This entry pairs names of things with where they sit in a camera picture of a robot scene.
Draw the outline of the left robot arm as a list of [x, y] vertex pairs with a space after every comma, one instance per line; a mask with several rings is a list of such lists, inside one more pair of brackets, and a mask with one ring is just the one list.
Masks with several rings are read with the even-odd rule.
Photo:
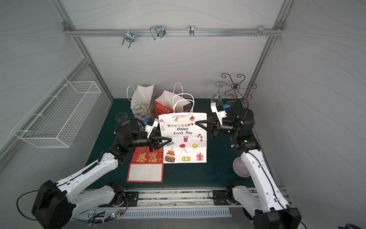
[[37, 221], [44, 229], [61, 229], [73, 217], [100, 205], [120, 207], [128, 204], [124, 189], [114, 182], [102, 188], [84, 192], [96, 180], [123, 165], [137, 148], [147, 147], [150, 151], [163, 148], [172, 141], [161, 135], [158, 119], [141, 121], [128, 117], [120, 121], [115, 129], [116, 139], [113, 145], [103, 151], [99, 157], [57, 182], [48, 180], [38, 190], [32, 217], [20, 214], [32, 221]]

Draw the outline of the white paper bag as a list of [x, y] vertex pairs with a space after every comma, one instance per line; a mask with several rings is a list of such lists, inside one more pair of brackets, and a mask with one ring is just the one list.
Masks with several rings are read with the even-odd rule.
[[[163, 147], [164, 164], [189, 164], [207, 162], [207, 132], [196, 125], [207, 119], [206, 113], [194, 112], [194, 97], [173, 103], [173, 111], [158, 116], [161, 136], [171, 140]], [[188, 101], [191, 108], [187, 112], [176, 112], [180, 102]]]

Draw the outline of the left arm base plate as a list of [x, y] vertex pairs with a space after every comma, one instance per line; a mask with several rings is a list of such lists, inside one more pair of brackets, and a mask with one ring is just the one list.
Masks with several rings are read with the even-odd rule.
[[112, 201], [108, 204], [99, 205], [100, 208], [126, 208], [126, 207], [136, 207], [137, 200], [139, 197], [139, 192], [137, 191], [128, 191], [128, 192], [120, 192], [115, 194]]

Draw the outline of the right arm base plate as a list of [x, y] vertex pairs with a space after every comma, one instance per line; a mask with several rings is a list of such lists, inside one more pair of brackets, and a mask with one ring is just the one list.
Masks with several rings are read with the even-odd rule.
[[213, 200], [215, 206], [238, 205], [231, 191], [213, 190], [209, 197]]

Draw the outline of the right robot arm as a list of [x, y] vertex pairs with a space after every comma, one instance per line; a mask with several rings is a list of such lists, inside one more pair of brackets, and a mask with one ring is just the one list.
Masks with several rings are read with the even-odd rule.
[[230, 134], [231, 148], [238, 152], [254, 183], [256, 196], [240, 182], [230, 183], [226, 189], [227, 201], [240, 204], [244, 215], [256, 229], [298, 228], [301, 213], [298, 208], [291, 207], [280, 192], [253, 136], [253, 111], [242, 108], [234, 114], [223, 110], [215, 112], [207, 120], [196, 121], [196, 124], [211, 137], [217, 137], [220, 133]]

